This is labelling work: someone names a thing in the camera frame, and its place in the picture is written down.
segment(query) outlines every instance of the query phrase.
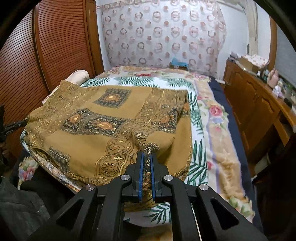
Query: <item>wooden closet door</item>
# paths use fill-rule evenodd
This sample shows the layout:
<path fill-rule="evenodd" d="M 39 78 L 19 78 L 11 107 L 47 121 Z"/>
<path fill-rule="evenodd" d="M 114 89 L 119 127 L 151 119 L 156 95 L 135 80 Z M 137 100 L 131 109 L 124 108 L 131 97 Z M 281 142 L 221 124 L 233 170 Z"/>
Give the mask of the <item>wooden closet door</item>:
<path fill-rule="evenodd" d="M 78 69 L 95 76 L 88 41 L 85 0 L 42 0 L 38 34 L 45 72 L 53 88 Z"/>
<path fill-rule="evenodd" d="M 30 11 L 0 51 L 0 103 L 5 105 L 5 125 L 24 119 L 32 110 L 41 106 L 49 94 L 36 58 L 32 22 Z M 6 139 L 15 157 L 18 157 L 22 149 L 22 130 L 18 129 Z"/>

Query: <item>wooden cabinet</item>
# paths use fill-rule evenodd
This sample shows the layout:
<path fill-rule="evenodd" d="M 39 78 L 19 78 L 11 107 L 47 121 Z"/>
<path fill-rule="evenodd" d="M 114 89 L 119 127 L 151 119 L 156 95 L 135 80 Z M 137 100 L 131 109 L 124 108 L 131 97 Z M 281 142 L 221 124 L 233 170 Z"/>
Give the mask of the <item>wooden cabinet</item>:
<path fill-rule="evenodd" d="M 248 155 L 275 122 L 279 108 L 262 89 L 256 77 L 236 64 L 227 61 L 224 77 L 224 81 L 228 83 L 224 93 L 233 109 Z"/>

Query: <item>dark blue fabric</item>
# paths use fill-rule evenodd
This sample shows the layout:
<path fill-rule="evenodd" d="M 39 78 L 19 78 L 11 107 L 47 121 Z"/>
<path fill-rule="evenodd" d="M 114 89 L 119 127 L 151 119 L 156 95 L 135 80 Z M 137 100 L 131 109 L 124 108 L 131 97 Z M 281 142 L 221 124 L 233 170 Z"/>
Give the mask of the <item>dark blue fabric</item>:
<path fill-rule="evenodd" d="M 241 163 L 242 186 L 246 192 L 246 196 L 252 200 L 252 207 L 256 213 L 255 217 L 253 218 L 253 224 L 261 232 L 263 232 L 263 227 L 262 227 L 257 203 L 255 200 L 255 193 L 254 193 L 253 185 L 251 182 L 251 175 L 250 175 L 249 168 L 248 168 L 247 158 L 246 158 L 246 154 L 244 151 L 244 146 L 242 144 L 242 140 L 240 138 L 239 129 L 236 124 L 234 115 L 232 113 L 232 108 L 230 107 L 228 101 L 226 100 L 225 94 L 224 94 L 220 84 L 215 80 L 214 77 L 210 76 L 210 78 L 211 78 L 211 82 L 209 83 L 209 85 L 213 91 L 214 98 L 216 99 L 216 101 L 219 104 L 224 106 L 225 111 L 228 113 L 228 120 L 229 120 L 228 129 L 230 131 L 231 138 L 232 138 L 234 147 L 236 149 L 238 159 Z"/>

